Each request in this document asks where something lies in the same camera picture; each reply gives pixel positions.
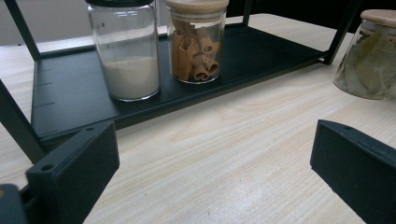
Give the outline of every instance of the clear glass container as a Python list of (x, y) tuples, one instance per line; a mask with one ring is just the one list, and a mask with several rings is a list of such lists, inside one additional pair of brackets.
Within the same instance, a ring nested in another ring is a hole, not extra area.
[(199, 84), (220, 74), (225, 13), (229, 1), (167, 0), (170, 73)]
[(370, 9), (346, 51), (333, 83), (366, 99), (388, 99), (396, 84), (396, 11)]
[(86, 0), (93, 40), (111, 97), (144, 100), (160, 89), (153, 0)]

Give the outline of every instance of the salt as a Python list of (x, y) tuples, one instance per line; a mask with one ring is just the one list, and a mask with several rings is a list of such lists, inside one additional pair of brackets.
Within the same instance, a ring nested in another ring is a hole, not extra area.
[(104, 62), (105, 79), (110, 95), (123, 101), (147, 99), (160, 88), (158, 59), (127, 57)]

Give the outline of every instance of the black tray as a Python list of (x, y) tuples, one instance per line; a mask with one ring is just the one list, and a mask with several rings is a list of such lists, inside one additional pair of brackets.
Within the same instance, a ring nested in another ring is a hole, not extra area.
[(94, 48), (36, 61), (31, 121), (41, 141), (52, 144), (103, 120), (114, 120), (121, 129), (318, 63), (326, 56), (242, 24), (227, 26), (220, 76), (210, 83), (191, 85), (170, 75), (166, 36), (160, 36), (159, 52), (160, 91), (131, 103), (108, 96)]

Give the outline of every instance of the bamboo lid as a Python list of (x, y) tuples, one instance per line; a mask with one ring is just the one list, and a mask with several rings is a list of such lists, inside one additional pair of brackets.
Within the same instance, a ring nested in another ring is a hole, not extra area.
[(184, 11), (216, 11), (228, 6), (229, 0), (166, 0), (170, 8)]
[(377, 25), (396, 28), (396, 10), (369, 9), (361, 13), (361, 19)]

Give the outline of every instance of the wooden table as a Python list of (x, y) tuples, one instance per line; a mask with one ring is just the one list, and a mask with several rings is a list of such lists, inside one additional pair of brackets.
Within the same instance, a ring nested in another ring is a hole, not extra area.
[[(249, 25), (320, 50), (335, 34), (268, 14), (253, 15)], [(309, 164), (318, 119), (396, 147), (395, 96), (365, 100), (332, 84), (351, 37), (332, 65), (312, 65), (117, 131), (120, 169), (85, 223), (362, 223)], [(38, 46), (91, 43), (82, 37)], [(0, 48), (0, 78), (27, 118), (33, 69), (25, 46)], [(0, 148), (0, 183), (25, 186), (31, 163), (3, 126)]]

